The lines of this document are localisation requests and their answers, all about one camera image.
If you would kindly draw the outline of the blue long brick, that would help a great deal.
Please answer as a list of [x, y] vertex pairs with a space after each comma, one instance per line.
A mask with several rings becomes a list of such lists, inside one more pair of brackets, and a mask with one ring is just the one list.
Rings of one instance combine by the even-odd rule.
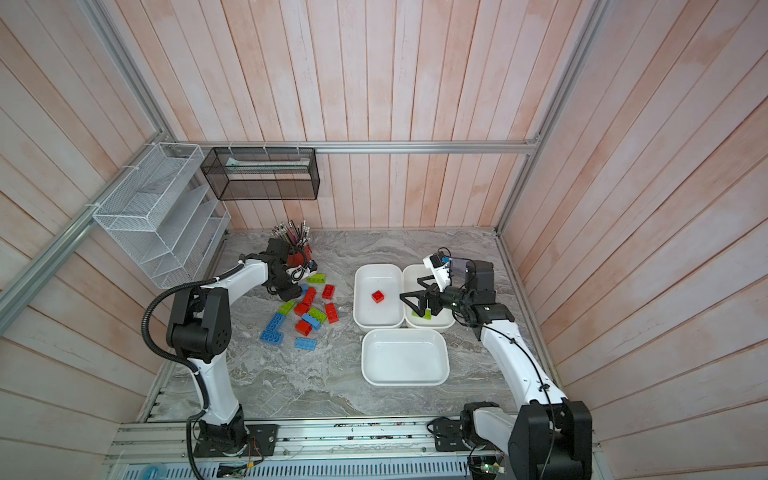
[[280, 327], [284, 320], [285, 316], [283, 314], [276, 313], [261, 333], [259, 339], [264, 343], [279, 346], [283, 341], [283, 334], [280, 332]]

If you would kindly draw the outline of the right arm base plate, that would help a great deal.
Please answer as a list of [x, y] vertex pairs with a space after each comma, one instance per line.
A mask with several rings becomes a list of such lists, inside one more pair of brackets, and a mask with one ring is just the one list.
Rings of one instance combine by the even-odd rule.
[[479, 443], [471, 440], [464, 431], [460, 420], [438, 417], [431, 420], [426, 428], [433, 436], [434, 446], [438, 452], [469, 452], [479, 447]]

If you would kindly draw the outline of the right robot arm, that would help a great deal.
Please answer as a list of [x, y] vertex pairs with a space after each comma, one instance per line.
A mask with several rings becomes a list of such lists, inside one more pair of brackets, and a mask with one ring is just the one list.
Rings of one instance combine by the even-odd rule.
[[490, 446], [503, 454], [517, 479], [589, 479], [592, 476], [592, 416], [546, 374], [525, 344], [509, 308], [496, 299], [490, 262], [437, 252], [423, 261], [429, 273], [419, 289], [400, 294], [413, 313], [451, 312], [496, 361], [518, 411], [506, 414], [494, 402], [464, 406], [459, 430], [472, 452]]

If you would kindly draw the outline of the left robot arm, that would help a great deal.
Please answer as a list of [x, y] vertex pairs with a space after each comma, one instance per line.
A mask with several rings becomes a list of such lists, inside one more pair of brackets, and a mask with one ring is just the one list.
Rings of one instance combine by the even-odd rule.
[[168, 291], [173, 305], [166, 343], [195, 381], [201, 412], [192, 424], [199, 427], [203, 443], [234, 456], [246, 447], [249, 436], [226, 363], [232, 338], [230, 306], [259, 286], [284, 302], [294, 300], [302, 294], [300, 280], [316, 270], [306, 250], [272, 238], [264, 251], [240, 256], [224, 273]]

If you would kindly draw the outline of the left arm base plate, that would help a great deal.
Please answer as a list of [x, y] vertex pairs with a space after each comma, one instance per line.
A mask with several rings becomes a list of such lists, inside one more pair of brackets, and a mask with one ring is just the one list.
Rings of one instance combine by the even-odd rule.
[[192, 452], [195, 458], [270, 457], [275, 451], [278, 428], [277, 424], [229, 427], [203, 423]]

